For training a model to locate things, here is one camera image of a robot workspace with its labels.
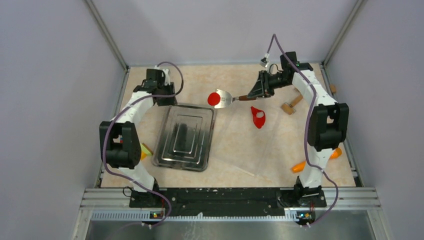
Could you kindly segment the red dough piece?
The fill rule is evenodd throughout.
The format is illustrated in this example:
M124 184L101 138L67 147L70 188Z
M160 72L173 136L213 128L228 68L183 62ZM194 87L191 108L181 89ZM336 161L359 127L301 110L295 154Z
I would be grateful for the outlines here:
M258 109L254 106L250 107L252 113L252 121L256 128L261 129L266 122L266 114L263 110Z

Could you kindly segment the metal spatula wooden handle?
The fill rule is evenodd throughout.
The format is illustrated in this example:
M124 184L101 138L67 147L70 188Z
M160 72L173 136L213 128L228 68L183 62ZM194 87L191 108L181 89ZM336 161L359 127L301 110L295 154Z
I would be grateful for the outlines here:
M247 95L232 96L229 92L221 89L216 89L215 92L221 97L220 103L213 106L215 109L226 108L235 101L253 101L257 99L257 97L248 97Z

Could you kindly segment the round red dough wrapper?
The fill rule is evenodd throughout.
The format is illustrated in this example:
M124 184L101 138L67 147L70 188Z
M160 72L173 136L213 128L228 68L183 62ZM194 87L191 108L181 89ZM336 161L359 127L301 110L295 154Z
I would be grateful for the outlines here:
M217 92L212 92L207 98L207 103L210 106L216 106L220 103L220 101L221 101L221 96Z

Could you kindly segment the steel rectangular tray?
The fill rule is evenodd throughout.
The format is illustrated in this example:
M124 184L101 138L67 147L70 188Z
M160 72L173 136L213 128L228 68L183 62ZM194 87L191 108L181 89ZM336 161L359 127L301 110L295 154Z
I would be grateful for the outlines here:
M208 167L216 111L197 104L170 106L164 114L152 164L203 172Z

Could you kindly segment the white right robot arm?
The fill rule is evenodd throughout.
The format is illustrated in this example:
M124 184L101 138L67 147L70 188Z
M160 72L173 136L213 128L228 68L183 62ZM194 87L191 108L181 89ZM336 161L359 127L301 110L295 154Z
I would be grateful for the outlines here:
M280 56L281 69L276 73L261 70L248 100L270 98L275 89L294 86L309 109L305 123L304 149L306 165L293 187L293 200L307 206L322 193L322 177L327 163L339 144L347 137L349 106L337 102L316 78L309 63L299 63L296 52Z

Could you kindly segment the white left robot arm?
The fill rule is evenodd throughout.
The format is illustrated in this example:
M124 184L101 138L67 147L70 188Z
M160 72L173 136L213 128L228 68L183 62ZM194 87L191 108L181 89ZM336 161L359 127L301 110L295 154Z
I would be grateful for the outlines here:
M169 69L155 66L146 70L145 79L133 89L123 109L99 125L101 159L106 172L128 180L135 191L142 193L141 200L149 207L160 202L161 194L154 189L155 178L141 162L137 125L154 105L169 106L176 102Z

